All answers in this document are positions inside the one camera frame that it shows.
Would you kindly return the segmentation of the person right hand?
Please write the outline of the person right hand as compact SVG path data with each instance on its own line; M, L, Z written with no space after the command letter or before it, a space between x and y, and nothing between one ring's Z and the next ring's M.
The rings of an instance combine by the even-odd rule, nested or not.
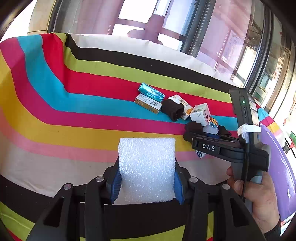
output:
M261 184L247 182L244 196L253 203L252 216L266 240L279 240L281 219L270 174L263 172Z

